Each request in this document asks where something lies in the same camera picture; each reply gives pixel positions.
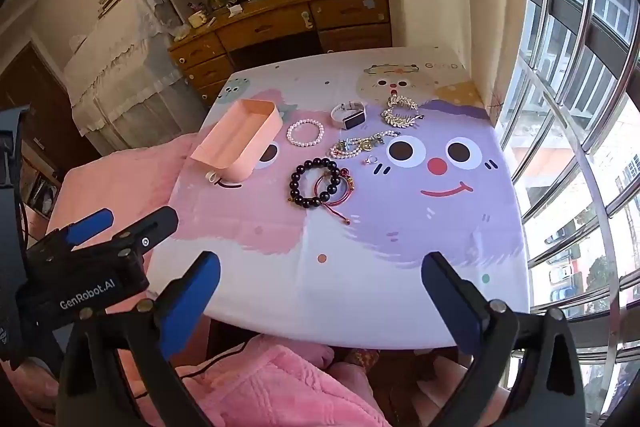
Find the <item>pink jewelry box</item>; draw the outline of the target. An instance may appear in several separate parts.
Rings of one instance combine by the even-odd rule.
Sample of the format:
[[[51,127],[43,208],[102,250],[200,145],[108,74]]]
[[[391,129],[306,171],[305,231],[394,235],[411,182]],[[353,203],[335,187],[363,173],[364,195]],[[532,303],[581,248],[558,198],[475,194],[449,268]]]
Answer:
[[[235,101],[198,144],[191,158],[224,181],[246,180],[282,128],[277,105],[271,101]]]

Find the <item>cartoon printed tablecloth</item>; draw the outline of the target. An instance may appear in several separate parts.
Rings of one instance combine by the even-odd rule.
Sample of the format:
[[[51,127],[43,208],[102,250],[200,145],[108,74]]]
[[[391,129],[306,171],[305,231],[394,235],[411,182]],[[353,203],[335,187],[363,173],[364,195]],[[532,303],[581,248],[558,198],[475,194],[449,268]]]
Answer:
[[[392,94],[424,118],[385,124]],[[247,98],[276,104],[282,129],[242,182],[184,162],[169,199],[178,229],[150,262],[153,293],[211,251],[221,263],[213,319],[337,347],[444,347],[451,337],[421,279],[423,258],[438,251],[485,298],[528,310],[510,172],[454,52],[370,49],[235,72],[203,130]],[[367,120],[337,129],[331,109],[349,101],[367,105]],[[364,165],[370,155],[378,161]]]

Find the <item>silver ring pink stone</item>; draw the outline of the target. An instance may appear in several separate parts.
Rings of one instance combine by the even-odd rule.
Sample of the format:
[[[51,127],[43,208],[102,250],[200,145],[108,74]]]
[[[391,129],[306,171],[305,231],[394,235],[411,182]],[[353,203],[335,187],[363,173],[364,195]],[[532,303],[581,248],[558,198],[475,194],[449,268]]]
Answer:
[[[370,156],[367,156],[366,158],[364,158],[363,164],[364,165],[371,165],[371,164],[374,164],[377,161],[378,161],[378,158],[376,158],[373,155],[370,155]]]

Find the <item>wooden desk with drawers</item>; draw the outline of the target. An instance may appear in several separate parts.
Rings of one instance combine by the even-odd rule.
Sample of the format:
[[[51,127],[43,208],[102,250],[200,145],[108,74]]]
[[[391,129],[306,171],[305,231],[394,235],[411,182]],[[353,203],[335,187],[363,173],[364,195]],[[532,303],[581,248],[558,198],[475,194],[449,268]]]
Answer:
[[[257,0],[192,29],[168,48],[211,106],[234,72],[292,58],[393,45],[388,0]]]

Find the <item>gold leaf hair comb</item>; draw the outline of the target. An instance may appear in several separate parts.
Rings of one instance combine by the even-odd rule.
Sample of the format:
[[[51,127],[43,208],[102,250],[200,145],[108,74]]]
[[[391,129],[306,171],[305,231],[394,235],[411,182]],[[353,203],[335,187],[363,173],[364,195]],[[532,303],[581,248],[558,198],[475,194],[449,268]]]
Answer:
[[[414,127],[424,115],[420,107],[411,98],[405,95],[392,94],[381,113],[382,121],[396,129],[408,129]]]

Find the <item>pink smart watch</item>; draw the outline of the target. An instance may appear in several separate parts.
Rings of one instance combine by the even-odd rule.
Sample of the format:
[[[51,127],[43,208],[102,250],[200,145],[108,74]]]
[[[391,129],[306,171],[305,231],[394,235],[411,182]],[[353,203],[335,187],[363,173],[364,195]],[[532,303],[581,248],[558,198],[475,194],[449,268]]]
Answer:
[[[335,128],[350,130],[367,120],[367,105],[359,101],[338,104],[331,109],[330,117]]]

